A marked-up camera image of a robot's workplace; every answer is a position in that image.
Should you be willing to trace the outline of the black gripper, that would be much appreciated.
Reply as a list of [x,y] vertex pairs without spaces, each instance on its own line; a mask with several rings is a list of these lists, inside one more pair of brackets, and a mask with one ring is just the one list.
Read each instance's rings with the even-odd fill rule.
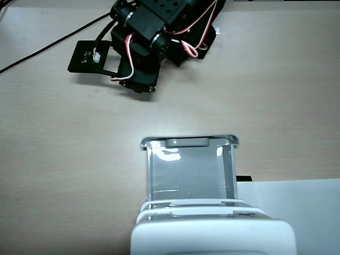
[[155,92],[165,56],[165,34],[161,29],[160,25],[117,25],[111,30],[113,48],[121,55],[112,81],[136,93]]

